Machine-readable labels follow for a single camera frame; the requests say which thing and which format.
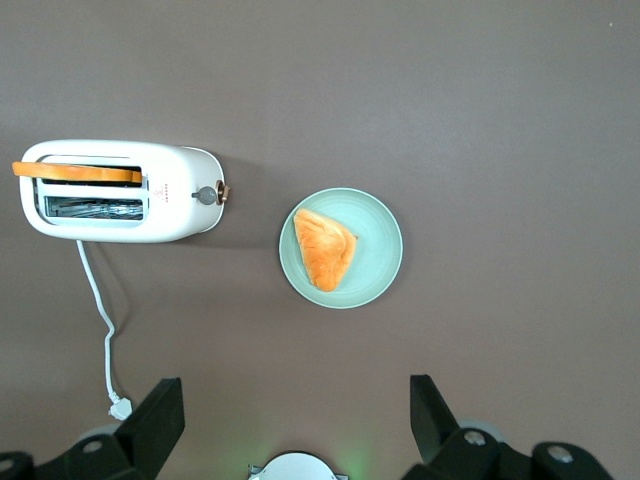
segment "plug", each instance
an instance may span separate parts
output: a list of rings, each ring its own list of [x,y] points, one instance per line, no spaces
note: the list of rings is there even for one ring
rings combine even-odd
[[[126,420],[131,415],[133,408],[131,407],[131,400],[128,398],[121,398],[116,401],[109,409],[109,415],[118,420]]]

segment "table surface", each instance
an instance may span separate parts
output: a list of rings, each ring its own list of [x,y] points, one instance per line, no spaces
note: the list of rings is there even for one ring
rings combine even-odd
[[[112,423],[74,242],[27,223],[10,163],[107,138],[215,152],[212,231],[89,244],[117,390],[184,384],[161,479],[306,450],[354,480],[420,460],[409,376],[517,450],[640,477],[640,3],[3,2],[0,451],[42,463]],[[319,307],[278,236],[308,195],[379,198],[404,239],[375,301]]]

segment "power cord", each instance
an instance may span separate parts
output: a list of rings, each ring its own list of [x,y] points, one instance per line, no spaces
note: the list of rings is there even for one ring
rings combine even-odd
[[[78,244],[78,252],[80,253],[82,266],[84,267],[84,271],[87,274],[87,279],[89,280],[89,285],[91,285],[93,296],[96,299],[98,312],[100,312],[100,316],[109,328],[109,333],[107,333],[107,336],[104,337],[105,379],[107,383],[107,392],[109,394],[109,399],[113,403],[113,405],[111,405],[111,408],[109,409],[109,415],[118,420],[126,420],[127,417],[131,415],[131,412],[133,410],[133,408],[131,407],[131,401],[128,398],[120,398],[113,389],[113,385],[111,383],[111,337],[113,337],[113,335],[116,333],[116,327],[113,325],[113,322],[109,318],[109,315],[107,315],[107,312],[104,309],[104,305],[102,305],[100,290],[98,289],[98,284],[96,283],[93,272],[91,271],[89,260],[87,260],[87,254],[84,251],[84,244],[81,240],[76,240],[76,243]]]

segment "toaster slot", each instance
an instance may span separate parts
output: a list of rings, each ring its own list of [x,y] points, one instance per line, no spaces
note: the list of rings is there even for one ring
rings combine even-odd
[[[49,218],[92,220],[142,220],[142,200],[118,198],[45,197]]]

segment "triangular bread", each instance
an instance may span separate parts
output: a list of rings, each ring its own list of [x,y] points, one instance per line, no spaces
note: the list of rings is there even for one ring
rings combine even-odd
[[[356,237],[343,225],[306,208],[293,217],[302,261],[311,283],[325,292],[337,288],[356,252]]]

